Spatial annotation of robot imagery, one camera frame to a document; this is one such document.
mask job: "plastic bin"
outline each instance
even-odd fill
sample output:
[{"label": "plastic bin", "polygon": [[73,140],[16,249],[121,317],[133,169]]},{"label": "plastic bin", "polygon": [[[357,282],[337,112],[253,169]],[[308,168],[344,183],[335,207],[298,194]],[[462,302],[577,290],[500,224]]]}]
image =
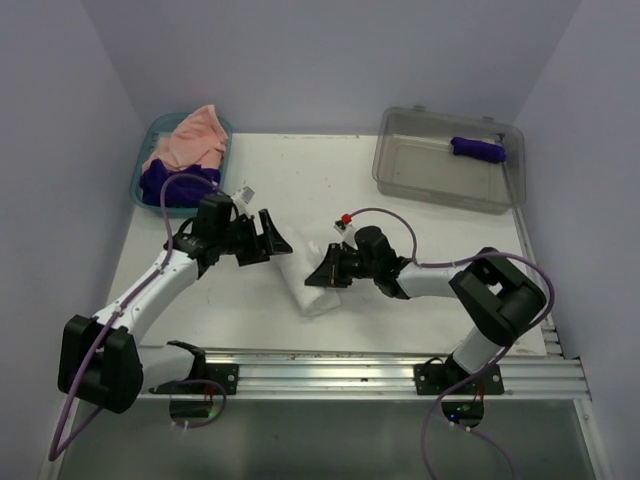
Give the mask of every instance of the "plastic bin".
[{"label": "plastic bin", "polygon": [[[147,205],[142,201],[142,189],[138,185],[140,181],[140,175],[142,174],[142,164],[147,161],[149,155],[151,155],[151,152],[153,152],[153,150],[156,148],[158,139],[171,135],[171,132],[173,132],[175,128],[180,124],[180,122],[187,118],[188,115],[188,113],[168,113],[166,115],[162,115],[161,117],[157,118],[151,124],[149,130],[147,130],[147,134],[145,135],[144,141],[142,142],[142,147],[140,147],[138,161],[136,162],[136,167],[133,171],[133,177],[131,178],[131,185],[129,187],[131,200],[133,200],[133,202],[139,207],[146,208],[147,210],[151,210],[156,213],[162,213],[160,207]],[[231,128],[231,124],[224,118],[218,117],[218,120],[220,121],[220,125],[222,125],[222,128],[224,128],[229,137],[229,140],[227,141],[227,150],[224,155],[224,161],[222,162],[222,167],[220,168],[220,188],[224,189],[224,179],[227,173],[227,168],[229,166],[229,161],[231,159],[231,137],[233,134],[233,129]],[[197,208],[167,208],[167,212],[171,217],[193,217],[196,215],[197,211]]]},{"label": "plastic bin", "polygon": [[[455,136],[502,145],[507,159],[492,164],[454,156]],[[503,213],[525,201],[524,137],[491,120],[391,108],[382,118],[373,177],[385,195]]]}]

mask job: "purple cloth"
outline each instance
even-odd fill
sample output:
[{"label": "purple cloth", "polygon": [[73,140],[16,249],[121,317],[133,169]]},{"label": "purple cloth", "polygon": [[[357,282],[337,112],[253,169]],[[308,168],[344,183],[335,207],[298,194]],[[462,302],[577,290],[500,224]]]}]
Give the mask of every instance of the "purple cloth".
[{"label": "purple cloth", "polygon": [[[176,173],[191,173],[205,178],[210,182],[220,183],[220,170],[216,168],[202,168],[200,165],[191,165],[179,172],[167,170],[164,163],[158,158],[151,162],[151,166],[140,176],[140,188],[142,189],[142,201],[147,205],[160,206],[160,189],[170,176]],[[202,182],[189,178],[174,180],[167,187],[167,207],[197,208],[200,200],[211,193],[213,187],[208,187]]]},{"label": "purple cloth", "polygon": [[465,155],[489,163],[502,163],[507,159],[507,153],[500,145],[462,137],[453,137],[451,145],[453,145],[454,155]]}]

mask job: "pink towel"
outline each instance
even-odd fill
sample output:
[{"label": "pink towel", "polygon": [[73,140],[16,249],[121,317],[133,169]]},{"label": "pink towel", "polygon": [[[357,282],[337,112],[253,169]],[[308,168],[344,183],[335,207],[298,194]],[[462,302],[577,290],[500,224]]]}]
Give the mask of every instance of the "pink towel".
[{"label": "pink towel", "polygon": [[145,172],[156,158],[172,171],[184,170],[191,165],[219,169],[227,138],[214,106],[205,105],[185,118],[170,137],[158,140],[156,149],[142,165],[142,171]]}]

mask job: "rolled purple towel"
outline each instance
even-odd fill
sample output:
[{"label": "rolled purple towel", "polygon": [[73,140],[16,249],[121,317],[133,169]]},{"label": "rolled purple towel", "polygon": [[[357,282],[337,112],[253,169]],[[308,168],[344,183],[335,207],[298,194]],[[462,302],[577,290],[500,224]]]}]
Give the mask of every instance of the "rolled purple towel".
[{"label": "rolled purple towel", "polygon": [[463,137],[453,137],[451,145],[453,145],[454,155],[464,155],[489,163],[502,163],[507,159],[507,153],[500,145]]}]

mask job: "white table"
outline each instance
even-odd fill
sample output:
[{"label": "white table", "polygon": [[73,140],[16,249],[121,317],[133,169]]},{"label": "white table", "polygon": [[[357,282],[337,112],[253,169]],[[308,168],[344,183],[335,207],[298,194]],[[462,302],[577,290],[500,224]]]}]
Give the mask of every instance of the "white table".
[{"label": "white table", "polygon": [[[233,138],[225,190],[243,184],[256,192],[255,210],[268,208],[276,227],[291,223],[326,248],[339,241],[333,222],[366,206],[404,216],[419,239],[418,258],[449,260],[484,246],[521,253],[511,213],[480,214],[381,195],[371,176],[376,137],[238,134]],[[172,221],[174,230],[182,220]],[[375,224],[400,255],[410,237],[393,218],[357,217]],[[114,299],[142,275],[166,240],[161,218],[136,208],[111,289]],[[144,345],[182,340],[206,348],[448,353],[472,322],[453,299],[389,299],[370,281],[340,292],[342,306],[320,317],[302,317],[273,262],[238,268],[224,257],[183,292],[155,322]],[[546,355],[539,328],[527,333],[514,355]]]}]

